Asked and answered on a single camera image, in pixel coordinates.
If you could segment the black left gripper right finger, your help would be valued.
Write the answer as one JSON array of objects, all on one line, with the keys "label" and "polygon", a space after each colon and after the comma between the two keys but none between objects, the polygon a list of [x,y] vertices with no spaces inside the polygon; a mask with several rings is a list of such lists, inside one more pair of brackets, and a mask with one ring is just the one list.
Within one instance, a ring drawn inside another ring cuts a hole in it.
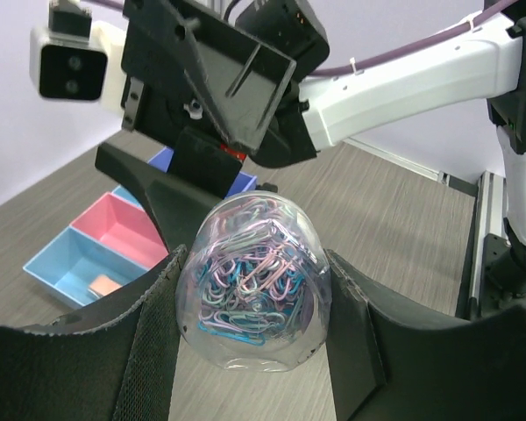
[{"label": "black left gripper right finger", "polygon": [[327,258],[337,419],[526,420],[526,303],[466,321]]}]

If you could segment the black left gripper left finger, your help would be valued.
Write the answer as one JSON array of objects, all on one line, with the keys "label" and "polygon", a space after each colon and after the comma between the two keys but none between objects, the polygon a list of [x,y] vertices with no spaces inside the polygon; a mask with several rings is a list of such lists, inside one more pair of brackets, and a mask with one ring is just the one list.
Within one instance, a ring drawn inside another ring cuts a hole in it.
[{"label": "black left gripper left finger", "polygon": [[48,325],[0,325],[0,420],[166,420],[180,332],[176,247],[145,275]]}]

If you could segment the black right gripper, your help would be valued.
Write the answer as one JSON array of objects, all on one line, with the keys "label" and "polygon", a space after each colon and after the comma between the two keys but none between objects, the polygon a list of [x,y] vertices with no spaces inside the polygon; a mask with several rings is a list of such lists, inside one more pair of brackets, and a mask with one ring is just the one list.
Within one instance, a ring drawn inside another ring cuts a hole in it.
[{"label": "black right gripper", "polygon": [[301,83],[329,55],[326,31],[307,1],[254,1],[234,23],[195,1],[127,1],[123,14],[121,67],[144,87],[124,126],[174,146],[171,175],[107,142],[95,167],[139,201],[167,250],[190,249],[241,169],[220,142],[264,168],[316,158]]}]

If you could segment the four colour drawer organizer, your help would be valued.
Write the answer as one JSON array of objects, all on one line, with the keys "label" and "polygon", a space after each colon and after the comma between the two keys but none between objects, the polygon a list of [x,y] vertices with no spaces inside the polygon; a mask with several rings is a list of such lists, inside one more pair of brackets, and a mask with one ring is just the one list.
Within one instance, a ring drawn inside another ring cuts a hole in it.
[{"label": "four colour drawer organizer", "polygon": [[88,286],[107,275],[122,286],[156,266],[166,246],[139,201],[124,187],[103,194],[23,266],[73,309],[93,303]]}]

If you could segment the clear jar of paperclips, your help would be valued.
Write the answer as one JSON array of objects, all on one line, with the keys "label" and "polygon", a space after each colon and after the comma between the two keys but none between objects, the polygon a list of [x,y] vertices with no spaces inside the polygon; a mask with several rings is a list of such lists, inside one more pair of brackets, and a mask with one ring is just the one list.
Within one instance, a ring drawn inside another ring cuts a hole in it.
[{"label": "clear jar of paperclips", "polygon": [[331,272],[306,213],[273,192],[230,196],[204,219],[181,271],[182,337],[227,370],[287,372],[324,343]]}]

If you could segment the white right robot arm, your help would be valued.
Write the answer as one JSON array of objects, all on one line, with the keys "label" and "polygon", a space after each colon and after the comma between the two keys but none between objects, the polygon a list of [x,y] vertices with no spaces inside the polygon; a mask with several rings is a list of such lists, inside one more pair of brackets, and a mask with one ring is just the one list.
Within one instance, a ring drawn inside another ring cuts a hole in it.
[{"label": "white right robot arm", "polygon": [[102,143],[96,168],[145,206],[170,246],[191,243],[244,159],[290,167],[352,135],[483,98],[504,135],[512,242],[486,276],[526,294],[526,1],[488,1],[426,39],[331,69],[305,1],[255,1],[234,23],[193,1],[127,1],[123,13],[125,29],[92,26],[107,57],[102,105],[174,158],[160,172]]}]

